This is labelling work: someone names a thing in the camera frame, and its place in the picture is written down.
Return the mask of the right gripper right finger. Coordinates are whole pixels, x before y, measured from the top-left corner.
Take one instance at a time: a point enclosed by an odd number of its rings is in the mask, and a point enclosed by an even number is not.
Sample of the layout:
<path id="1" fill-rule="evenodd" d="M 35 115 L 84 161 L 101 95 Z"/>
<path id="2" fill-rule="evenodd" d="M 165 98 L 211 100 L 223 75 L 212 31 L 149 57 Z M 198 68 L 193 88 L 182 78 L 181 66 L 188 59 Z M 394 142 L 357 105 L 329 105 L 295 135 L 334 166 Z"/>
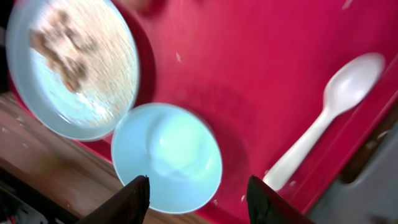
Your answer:
<path id="1" fill-rule="evenodd" d="M 314 224 L 255 175 L 248 180 L 250 224 Z"/>

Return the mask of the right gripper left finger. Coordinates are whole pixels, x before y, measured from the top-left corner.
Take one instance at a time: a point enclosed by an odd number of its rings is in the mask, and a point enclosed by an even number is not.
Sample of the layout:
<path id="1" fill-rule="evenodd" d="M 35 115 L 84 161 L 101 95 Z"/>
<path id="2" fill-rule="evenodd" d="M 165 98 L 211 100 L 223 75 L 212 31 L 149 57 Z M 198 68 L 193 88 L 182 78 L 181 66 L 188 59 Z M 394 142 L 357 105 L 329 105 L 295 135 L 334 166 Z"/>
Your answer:
<path id="1" fill-rule="evenodd" d="M 141 224 L 150 204 L 150 182 L 138 175 L 76 224 Z"/>

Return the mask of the light blue bowl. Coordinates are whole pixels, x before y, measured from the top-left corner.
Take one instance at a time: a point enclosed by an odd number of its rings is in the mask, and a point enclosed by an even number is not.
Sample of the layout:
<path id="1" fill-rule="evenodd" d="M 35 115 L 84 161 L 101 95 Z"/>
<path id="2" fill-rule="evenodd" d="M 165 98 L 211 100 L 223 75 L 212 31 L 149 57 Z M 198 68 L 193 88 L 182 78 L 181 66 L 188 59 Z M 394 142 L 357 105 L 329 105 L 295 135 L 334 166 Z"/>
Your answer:
<path id="1" fill-rule="evenodd" d="M 143 175 L 150 208 L 190 213 L 218 190 L 223 162 L 209 127 L 193 113 L 166 103 L 134 108 L 120 120 L 111 142 L 114 169 L 123 185 Z"/>

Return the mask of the light blue plate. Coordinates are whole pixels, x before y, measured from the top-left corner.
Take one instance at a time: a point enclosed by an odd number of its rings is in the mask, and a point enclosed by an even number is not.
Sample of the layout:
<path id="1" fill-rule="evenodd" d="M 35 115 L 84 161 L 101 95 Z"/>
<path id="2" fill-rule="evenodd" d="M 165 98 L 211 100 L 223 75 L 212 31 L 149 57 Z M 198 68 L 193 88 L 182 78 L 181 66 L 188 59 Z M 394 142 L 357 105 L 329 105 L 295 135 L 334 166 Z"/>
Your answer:
<path id="1" fill-rule="evenodd" d="M 109 135 L 136 101 L 136 43 L 112 1 L 17 1 L 6 55 L 26 107 L 65 138 Z"/>

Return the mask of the white plastic spoon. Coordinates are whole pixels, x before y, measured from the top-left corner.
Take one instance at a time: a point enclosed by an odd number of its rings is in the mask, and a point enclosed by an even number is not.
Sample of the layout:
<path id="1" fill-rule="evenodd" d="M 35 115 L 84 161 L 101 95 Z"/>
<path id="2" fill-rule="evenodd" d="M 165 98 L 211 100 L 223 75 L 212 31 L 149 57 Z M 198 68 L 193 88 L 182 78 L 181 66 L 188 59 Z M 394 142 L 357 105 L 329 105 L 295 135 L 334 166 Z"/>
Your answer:
<path id="1" fill-rule="evenodd" d="M 280 190 L 332 121 L 363 101 L 379 80 L 384 68 L 385 59 L 379 53 L 360 55 L 341 67 L 324 89 L 323 109 L 319 117 L 268 170 L 262 181 L 272 190 Z"/>

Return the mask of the peanut shell scraps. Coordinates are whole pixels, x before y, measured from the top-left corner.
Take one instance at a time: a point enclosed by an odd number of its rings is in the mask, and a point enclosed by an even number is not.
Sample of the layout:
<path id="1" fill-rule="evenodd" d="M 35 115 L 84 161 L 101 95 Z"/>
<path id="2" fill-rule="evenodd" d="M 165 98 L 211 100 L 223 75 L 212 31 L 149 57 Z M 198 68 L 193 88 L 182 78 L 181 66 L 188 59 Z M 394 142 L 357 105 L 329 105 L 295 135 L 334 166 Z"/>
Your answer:
<path id="1" fill-rule="evenodd" d="M 83 56 L 96 50 L 96 41 L 73 30 L 69 20 L 65 11 L 53 11 L 47 20 L 48 28 L 31 29 L 29 38 L 30 47 L 47 60 L 48 68 L 58 72 L 66 89 L 76 93 L 86 77 Z"/>

